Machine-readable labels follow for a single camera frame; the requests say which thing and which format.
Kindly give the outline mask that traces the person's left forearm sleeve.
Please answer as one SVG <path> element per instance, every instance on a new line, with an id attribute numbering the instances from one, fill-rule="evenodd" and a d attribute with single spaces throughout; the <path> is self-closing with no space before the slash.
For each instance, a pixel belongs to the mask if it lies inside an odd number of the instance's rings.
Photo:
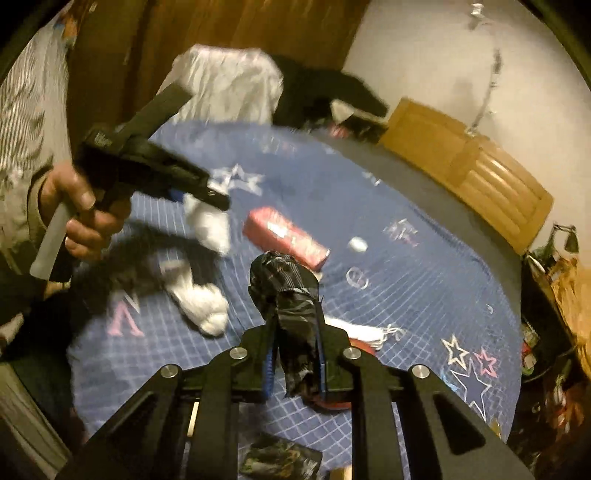
<path id="1" fill-rule="evenodd" d="M 1 324 L 42 297 L 45 282 L 29 273 L 46 231 L 38 194 L 49 166 L 1 173 Z"/>

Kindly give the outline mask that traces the person's left hand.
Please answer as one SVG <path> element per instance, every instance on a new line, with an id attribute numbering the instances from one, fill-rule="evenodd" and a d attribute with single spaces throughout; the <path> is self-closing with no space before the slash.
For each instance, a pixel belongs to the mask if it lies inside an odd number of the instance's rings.
<path id="1" fill-rule="evenodd" d="M 120 197 L 102 210 L 97 207 L 97 193 L 86 177 L 71 163 L 60 162 L 50 169 L 38 194 L 39 212 L 45 225 L 64 199 L 69 199 L 76 208 L 76 214 L 66 224 L 66 250 L 77 260 L 98 261 L 111 238 L 129 218 L 130 197 Z"/>

